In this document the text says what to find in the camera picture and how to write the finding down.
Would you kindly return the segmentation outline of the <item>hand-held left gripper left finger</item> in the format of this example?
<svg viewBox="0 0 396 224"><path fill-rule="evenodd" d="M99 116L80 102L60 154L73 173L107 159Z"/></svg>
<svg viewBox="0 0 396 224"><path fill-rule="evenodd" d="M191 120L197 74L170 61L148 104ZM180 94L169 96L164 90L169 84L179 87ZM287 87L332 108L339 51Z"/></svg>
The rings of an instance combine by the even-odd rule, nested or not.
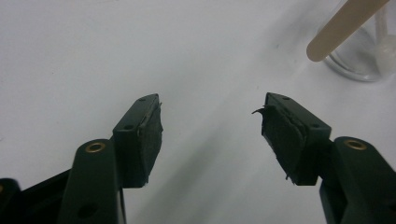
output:
<svg viewBox="0 0 396 224"><path fill-rule="evenodd" d="M162 145L159 95L137 99L108 139L81 145L66 183L57 224L125 224L125 189L149 182Z"/></svg>

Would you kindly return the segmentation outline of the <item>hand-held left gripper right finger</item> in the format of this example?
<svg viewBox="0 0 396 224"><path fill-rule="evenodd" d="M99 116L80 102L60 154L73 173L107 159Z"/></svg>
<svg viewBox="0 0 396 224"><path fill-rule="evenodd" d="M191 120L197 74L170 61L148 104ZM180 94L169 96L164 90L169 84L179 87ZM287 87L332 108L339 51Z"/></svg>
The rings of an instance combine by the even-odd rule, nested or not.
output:
<svg viewBox="0 0 396 224"><path fill-rule="evenodd" d="M396 224L396 172L376 148L354 137L330 139L332 128L297 102L268 92L262 136L286 177L314 186L327 224Z"/></svg>

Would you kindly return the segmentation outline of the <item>clear glass container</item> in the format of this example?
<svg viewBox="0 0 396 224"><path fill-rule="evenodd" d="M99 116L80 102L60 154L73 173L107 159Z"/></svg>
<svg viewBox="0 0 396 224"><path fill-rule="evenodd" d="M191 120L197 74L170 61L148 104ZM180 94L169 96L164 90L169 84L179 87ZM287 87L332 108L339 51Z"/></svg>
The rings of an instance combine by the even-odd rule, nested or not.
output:
<svg viewBox="0 0 396 224"><path fill-rule="evenodd" d="M344 77L375 82L396 76L396 0L389 0L324 62Z"/></svg>

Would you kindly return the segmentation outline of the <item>wooden stick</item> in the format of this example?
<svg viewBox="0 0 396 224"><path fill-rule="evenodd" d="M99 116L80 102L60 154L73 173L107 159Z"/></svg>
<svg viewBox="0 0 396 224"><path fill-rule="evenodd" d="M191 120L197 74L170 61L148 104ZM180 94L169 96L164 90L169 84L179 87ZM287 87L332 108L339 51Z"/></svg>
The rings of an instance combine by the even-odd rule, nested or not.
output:
<svg viewBox="0 0 396 224"><path fill-rule="evenodd" d="M324 60L389 1L346 0L307 45L308 59Z"/></svg>

